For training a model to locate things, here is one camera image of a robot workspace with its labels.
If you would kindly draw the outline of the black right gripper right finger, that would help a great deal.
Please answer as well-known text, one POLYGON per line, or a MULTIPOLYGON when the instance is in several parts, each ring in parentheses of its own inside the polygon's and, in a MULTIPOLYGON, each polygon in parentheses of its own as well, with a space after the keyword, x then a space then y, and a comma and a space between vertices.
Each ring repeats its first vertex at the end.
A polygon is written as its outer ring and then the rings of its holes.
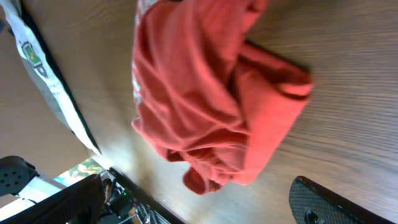
POLYGON ((394 224, 304 176, 293 180, 289 205, 298 224, 394 224))

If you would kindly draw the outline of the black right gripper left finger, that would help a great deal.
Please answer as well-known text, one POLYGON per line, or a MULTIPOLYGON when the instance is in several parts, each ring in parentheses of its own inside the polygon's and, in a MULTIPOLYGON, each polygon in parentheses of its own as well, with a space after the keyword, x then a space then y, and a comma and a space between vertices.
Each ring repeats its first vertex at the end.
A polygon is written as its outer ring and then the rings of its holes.
POLYGON ((98 174, 59 191, 34 206, 1 221, 1 224, 96 224, 105 202, 105 193, 98 174))

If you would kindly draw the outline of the red printed t-shirt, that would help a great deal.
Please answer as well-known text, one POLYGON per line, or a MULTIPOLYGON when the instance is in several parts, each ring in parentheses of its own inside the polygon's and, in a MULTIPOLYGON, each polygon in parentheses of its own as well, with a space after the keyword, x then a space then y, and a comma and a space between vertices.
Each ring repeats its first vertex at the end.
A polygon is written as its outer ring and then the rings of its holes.
POLYGON ((263 0, 139 1, 133 128, 205 195, 253 182, 308 103, 310 74, 248 41, 263 0))

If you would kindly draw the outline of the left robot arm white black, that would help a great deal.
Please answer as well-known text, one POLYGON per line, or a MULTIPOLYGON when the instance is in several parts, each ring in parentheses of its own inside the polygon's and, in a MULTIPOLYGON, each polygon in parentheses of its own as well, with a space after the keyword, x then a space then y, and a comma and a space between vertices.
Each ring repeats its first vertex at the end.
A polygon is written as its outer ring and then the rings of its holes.
POLYGON ((65 189, 62 183, 51 179, 19 156, 1 158, 1 196, 17 197, 15 202, 1 208, 1 220, 49 198, 65 189))

